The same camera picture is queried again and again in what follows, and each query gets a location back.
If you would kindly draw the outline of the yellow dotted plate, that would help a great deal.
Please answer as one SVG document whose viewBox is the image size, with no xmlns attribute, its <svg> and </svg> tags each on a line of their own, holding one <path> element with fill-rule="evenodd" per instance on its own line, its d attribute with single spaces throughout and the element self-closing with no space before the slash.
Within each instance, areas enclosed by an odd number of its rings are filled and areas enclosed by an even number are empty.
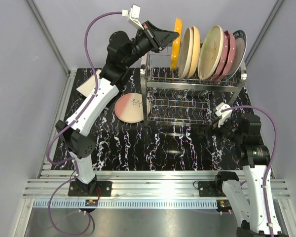
<svg viewBox="0 0 296 237">
<path fill-rule="evenodd" d="M 174 31 L 177 32 L 179 36 L 172 43 L 170 71 L 175 70 L 178 65 L 182 29 L 183 29 L 183 21 L 181 18 L 177 17 L 175 20 Z"/>
</svg>

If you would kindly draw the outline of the pink speckled plate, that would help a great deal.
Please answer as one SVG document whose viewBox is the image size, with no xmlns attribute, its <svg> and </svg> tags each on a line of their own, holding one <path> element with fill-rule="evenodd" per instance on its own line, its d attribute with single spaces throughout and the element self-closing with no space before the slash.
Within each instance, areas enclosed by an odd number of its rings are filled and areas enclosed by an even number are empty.
<svg viewBox="0 0 296 237">
<path fill-rule="evenodd" d="M 143 98 L 139 93 L 122 95 L 115 103 L 115 115 L 126 123 L 138 123 L 144 120 Z"/>
</svg>

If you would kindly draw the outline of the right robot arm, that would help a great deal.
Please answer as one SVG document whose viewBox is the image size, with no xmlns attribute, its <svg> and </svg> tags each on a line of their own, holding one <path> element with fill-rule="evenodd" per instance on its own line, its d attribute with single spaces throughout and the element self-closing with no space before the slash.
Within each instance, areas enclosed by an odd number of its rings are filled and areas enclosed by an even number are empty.
<svg viewBox="0 0 296 237">
<path fill-rule="evenodd" d="M 249 195 L 245 196 L 239 177 L 231 171 L 218 172 L 214 192 L 228 198 L 237 220 L 238 237 L 284 237 L 285 233 L 276 216 L 270 185 L 270 152 L 262 144 L 260 129 L 260 117 L 254 114 L 243 114 L 237 127 L 225 123 L 211 125 L 206 129 L 207 139 L 216 135 L 234 143 Z"/>
</svg>

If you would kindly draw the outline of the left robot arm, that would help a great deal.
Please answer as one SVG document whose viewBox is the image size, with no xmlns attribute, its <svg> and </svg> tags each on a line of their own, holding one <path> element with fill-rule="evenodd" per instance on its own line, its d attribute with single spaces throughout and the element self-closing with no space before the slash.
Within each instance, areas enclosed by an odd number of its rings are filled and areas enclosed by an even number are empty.
<svg viewBox="0 0 296 237">
<path fill-rule="evenodd" d="M 124 31 L 113 33 L 107 47 L 106 63 L 97 75 L 98 84 L 76 112 L 66 121 L 57 121 L 60 140 L 74 159 L 76 184 L 85 196 L 91 196 L 96 191 L 96 174 L 91 157 L 96 143 L 88 137 L 95 120 L 127 83 L 130 66 L 150 51 L 159 53 L 179 35 L 175 31 L 162 30 L 150 21 L 144 22 L 132 39 Z"/>
</svg>

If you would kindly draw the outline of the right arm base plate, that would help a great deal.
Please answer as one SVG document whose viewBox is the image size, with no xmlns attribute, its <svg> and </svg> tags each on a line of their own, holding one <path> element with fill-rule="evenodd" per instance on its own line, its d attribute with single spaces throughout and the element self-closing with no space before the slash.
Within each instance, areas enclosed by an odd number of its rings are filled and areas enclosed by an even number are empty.
<svg viewBox="0 0 296 237">
<path fill-rule="evenodd" d="M 200 197 L 226 197 L 215 181 L 198 181 L 197 185 Z"/>
</svg>

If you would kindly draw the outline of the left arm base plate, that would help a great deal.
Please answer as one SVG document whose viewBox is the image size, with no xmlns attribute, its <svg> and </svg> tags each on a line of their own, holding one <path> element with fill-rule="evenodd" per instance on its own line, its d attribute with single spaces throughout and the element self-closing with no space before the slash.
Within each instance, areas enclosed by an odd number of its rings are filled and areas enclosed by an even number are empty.
<svg viewBox="0 0 296 237">
<path fill-rule="evenodd" d="M 68 196 L 70 197 L 110 197 L 112 191 L 111 181 L 92 181 L 84 184 L 79 180 L 70 182 Z"/>
</svg>

